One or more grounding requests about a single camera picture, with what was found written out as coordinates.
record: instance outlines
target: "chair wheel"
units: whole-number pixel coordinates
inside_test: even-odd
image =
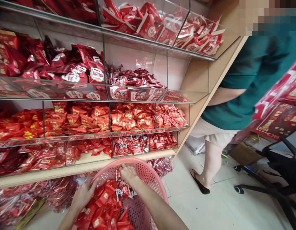
[[[238,171],[238,172],[240,172],[241,169],[242,169],[240,165],[234,166],[233,168],[234,168],[235,171]]]
[[[239,186],[234,186],[234,189],[239,194],[244,194],[244,190]]]

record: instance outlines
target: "chair armrest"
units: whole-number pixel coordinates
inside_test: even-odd
[[[294,155],[294,158],[296,159],[296,148],[285,138],[281,138],[281,141],[288,147],[288,149],[291,151],[291,153]]]

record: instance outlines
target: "person's hand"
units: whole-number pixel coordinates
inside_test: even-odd
[[[90,188],[91,178],[87,178],[84,184],[82,184],[74,194],[71,203],[71,209],[75,209],[77,211],[81,211],[85,205],[90,201],[91,197],[94,194],[95,188],[98,183],[98,179],[94,181]]]
[[[121,172],[121,177],[126,181],[131,187],[134,186],[136,180],[140,179],[132,166],[127,166],[125,163],[122,164],[122,167],[119,168]]]

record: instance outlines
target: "black sandal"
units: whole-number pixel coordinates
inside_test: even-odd
[[[193,179],[196,181],[196,183],[197,183],[197,185],[198,185],[198,187],[199,187],[201,193],[204,194],[204,195],[209,194],[209,193],[210,193],[210,189],[204,187],[204,186],[199,182],[199,180],[197,180],[196,177],[193,176],[192,171],[193,171],[194,175],[196,175],[196,174],[199,175],[199,174],[198,174],[194,169],[190,169],[191,176],[192,176]]]

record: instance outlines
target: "white floor tile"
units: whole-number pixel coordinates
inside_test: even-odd
[[[67,210],[61,213],[54,213],[46,204],[44,204],[39,212],[27,224],[25,230],[57,229],[66,214]]]
[[[166,183],[164,177],[162,178],[162,182],[163,182],[163,185],[164,185],[164,187],[165,187],[165,190],[166,190],[166,193],[167,193],[167,197],[171,197],[171,195],[170,195],[170,191],[169,191],[169,189],[168,189],[168,186],[167,186],[167,183]]]
[[[247,189],[242,195],[234,190],[234,185],[239,184],[261,186],[243,172],[240,174],[212,185],[211,193],[218,193],[245,230],[292,230],[277,201],[269,195]]]
[[[198,173],[201,173],[203,167],[194,159],[195,156],[183,147],[174,159],[173,172],[164,177],[171,196],[176,196],[185,192],[198,190],[198,185],[192,178],[189,170],[193,168]]]
[[[217,193],[203,195],[195,190],[172,196],[168,200],[189,230],[244,229]]]
[[[202,167],[204,167],[205,154],[199,154],[195,157],[197,158],[198,162],[202,165]],[[226,159],[222,159],[221,168],[213,177],[213,180],[215,182],[220,182],[238,176],[238,173],[233,169],[233,166],[236,165],[238,165],[238,163],[230,156],[228,156],[228,158]]]

